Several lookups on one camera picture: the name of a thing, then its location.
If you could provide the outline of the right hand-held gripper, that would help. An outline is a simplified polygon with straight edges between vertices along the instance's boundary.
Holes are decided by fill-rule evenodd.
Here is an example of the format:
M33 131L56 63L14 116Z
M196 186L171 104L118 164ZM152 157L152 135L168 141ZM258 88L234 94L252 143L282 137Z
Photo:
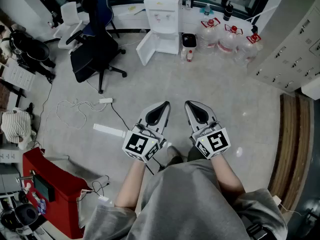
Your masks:
M187 100L184 108L193 132L191 139L194 146L207 160L230 148L227 130L216 120L216 115L210 107L198 101Z

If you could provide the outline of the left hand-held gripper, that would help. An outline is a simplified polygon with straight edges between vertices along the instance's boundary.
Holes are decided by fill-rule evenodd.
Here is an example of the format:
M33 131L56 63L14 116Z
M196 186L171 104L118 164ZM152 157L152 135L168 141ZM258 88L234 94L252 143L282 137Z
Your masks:
M131 158L143 163L148 161L167 141L163 131L171 111L169 101L154 103L145 108L132 130L126 134L122 150Z

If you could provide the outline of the white water dispenser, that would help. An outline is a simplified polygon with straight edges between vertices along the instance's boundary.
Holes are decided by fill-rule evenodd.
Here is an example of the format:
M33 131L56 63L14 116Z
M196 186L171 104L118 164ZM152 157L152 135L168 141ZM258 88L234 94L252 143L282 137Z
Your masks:
M177 35L156 34L159 38L156 52L173 55L179 53L181 5L182 0L144 0L150 31L156 28L167 28L177 31Z

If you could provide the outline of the person's right forearm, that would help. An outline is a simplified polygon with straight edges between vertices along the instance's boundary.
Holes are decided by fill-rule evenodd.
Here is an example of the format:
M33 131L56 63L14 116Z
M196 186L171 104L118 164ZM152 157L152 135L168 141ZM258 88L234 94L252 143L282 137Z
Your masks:
M222 154L210 159L222 195L229 204L245 193L244 186Z

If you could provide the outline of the person's left forearm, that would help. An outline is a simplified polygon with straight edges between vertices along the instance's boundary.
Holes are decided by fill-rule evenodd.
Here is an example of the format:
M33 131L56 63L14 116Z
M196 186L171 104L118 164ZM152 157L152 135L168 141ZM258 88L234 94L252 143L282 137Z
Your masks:
M144 162L139 160L133 162L114 201L116 207L136 210L145 169Z

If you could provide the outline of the person's shoe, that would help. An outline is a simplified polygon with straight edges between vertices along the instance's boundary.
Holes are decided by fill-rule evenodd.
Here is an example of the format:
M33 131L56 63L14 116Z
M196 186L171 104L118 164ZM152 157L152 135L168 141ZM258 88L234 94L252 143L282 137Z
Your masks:
M167 148L167 156L169 157L170 161L166 165L166 167L169 167L171 165L180 164L185 161L184 156L180 153L180 151L172 145L170 145Z

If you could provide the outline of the large clear water bottle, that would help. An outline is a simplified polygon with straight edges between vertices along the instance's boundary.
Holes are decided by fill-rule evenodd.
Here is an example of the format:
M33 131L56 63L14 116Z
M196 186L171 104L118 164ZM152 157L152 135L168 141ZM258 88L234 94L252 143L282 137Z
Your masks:
M243 37L243 34L244 31L242 28L235 25L224 24L216 45L217 54L226 58L232 57Z
M253 33L245 37L236 47L233 61L240 66L252 62L257 54L263 49L262 38Z
M221 22L216 18L202 20L196 30L196 50L205 55L214 53L219 41L219 28Z

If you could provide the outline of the person's gray shirt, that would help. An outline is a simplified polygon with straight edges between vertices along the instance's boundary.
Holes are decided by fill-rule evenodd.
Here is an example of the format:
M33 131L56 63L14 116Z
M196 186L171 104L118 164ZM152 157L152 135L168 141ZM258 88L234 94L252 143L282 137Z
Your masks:
M83 240L253 240L251 230L286 240L288 227L261 188L228 201L206 159L170 165L148 183L141 211L99 204Z

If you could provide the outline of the black office chair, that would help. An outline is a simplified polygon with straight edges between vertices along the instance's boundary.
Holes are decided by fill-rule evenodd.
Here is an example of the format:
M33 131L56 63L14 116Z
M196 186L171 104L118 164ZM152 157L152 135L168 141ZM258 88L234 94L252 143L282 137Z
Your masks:
M94 12L90 14L90 22L93 26L95 36L84 38L83 30L79 30L72 35L66 43L69 44L71 41L76 40L81 44L76 50L70 53L72 71L77 82L82 83L89 79L94 73L98 73L98 93L102 94L102 83L106 70L115 71L120 73L122 77L127 77L127 72L110 65L110 62L118 54L124 55L126 51L119 48L118 43L94 15Z

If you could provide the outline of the gray metal lockers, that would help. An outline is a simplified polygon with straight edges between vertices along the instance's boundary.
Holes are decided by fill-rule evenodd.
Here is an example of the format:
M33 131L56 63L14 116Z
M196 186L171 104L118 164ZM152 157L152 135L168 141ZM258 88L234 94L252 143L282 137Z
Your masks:
M310 9L301 22L248 75L286 92L320 81L320 9Z

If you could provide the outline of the black thermos flask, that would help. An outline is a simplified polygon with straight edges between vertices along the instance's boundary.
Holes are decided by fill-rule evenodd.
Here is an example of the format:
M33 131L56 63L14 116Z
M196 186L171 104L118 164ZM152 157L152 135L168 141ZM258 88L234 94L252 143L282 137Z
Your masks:
M229 21L232 14L233 14L233 5L231 4L231 2L228 3L228 5L226 6L225 10L224 10L224 14L223 14L223 20L224 21Z

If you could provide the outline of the blue office chair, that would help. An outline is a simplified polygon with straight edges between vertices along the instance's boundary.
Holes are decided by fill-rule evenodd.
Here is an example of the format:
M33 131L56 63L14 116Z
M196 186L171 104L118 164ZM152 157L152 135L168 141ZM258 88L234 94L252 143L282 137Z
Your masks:
M91 24L91 13L94 13L94 17L101 22L106 28L107 25L111 24L113 30L116 33L116 36L119 38L120 35L113 23L114 13L112 9L109 7L109 0L81 0L81 7L85 13L89 16L89 23L82 30L83 34L88 37L94 37L96 34L94 33L93 26Z

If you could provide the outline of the black tablet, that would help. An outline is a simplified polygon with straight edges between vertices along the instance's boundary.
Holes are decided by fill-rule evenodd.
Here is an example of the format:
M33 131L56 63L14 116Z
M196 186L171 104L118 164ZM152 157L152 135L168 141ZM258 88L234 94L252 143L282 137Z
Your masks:
M55 188L50 185L45 179L39 174L33 176L34 188L49 202L54 202L55 199Z

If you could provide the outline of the white chair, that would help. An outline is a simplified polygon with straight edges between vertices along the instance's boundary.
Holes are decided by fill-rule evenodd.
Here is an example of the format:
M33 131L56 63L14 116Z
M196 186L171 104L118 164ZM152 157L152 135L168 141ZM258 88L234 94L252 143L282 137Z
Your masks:
M60 7L60 11L63 23L56 28L53 37L59 38L58 48L68 50L70 54L76 48L77 41L73 40L67 44L67 40L76 32L82 30L85 25L79 18L75 1L65 3Z

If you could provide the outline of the black headset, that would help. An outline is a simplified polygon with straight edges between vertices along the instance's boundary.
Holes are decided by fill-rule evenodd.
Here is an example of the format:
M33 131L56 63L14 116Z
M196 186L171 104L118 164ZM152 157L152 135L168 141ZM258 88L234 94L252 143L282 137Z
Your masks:
M0 223L10 231L15 231L33 224L38 217L38 210L32 204L24 203L14 209L5 210L0 215Z

